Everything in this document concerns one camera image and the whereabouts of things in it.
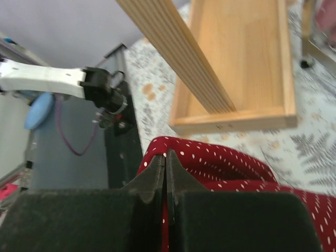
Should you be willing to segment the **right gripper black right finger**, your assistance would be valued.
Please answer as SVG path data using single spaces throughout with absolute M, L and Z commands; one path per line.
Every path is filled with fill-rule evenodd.
M 321 251 L 307 208 L 290 193 L 212 192 L 169 150 L 170 251 Z

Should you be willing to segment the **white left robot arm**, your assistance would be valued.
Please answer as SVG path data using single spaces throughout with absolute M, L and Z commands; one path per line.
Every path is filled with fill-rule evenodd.
M 37 91 L 68 95 L 94 103 L 103 109 L 94 123 L 108 128 L 128 106 L 125 95 L 111 86 L 112 79 L 122 71 L 109 73 L 101 68 L 54 68 L 28 65 L 1 59 L 1 92 Z

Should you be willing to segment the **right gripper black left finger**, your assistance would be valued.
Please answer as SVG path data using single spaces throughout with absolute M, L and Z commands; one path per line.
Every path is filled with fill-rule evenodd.
M 29 190 L 1 225 L 1 251 L 160 251 L 165 159 L 126 186 Z

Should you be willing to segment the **red polka dot skirt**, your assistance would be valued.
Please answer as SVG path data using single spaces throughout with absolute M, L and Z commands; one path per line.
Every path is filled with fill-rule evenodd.
M 226 146 L 160 136 L 141 161 L 143 172 L 155 155 L 174 150 L 181 165 L 210 191 L 288 192 L 306 205 L 323 251 L 335 251 L 335 197 L 281 185 L 262 161 Z

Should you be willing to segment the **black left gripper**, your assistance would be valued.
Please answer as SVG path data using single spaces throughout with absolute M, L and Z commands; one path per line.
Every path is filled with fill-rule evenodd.
M 83 87 L 85 100 L 92 101 L 96 108 L 103 111 L 98 114 L 98 124 L 102 129 L 112 127 L 120 118 L 123 111 L 127 108 L 126 96 L 114 88 L 111 84 L 115 77 L 121 76 L 122 84 L 125 81 L 125 73 L 116 70 L 109 73 L 101 68 L 85 68 L 85 80 L 80 82 Z

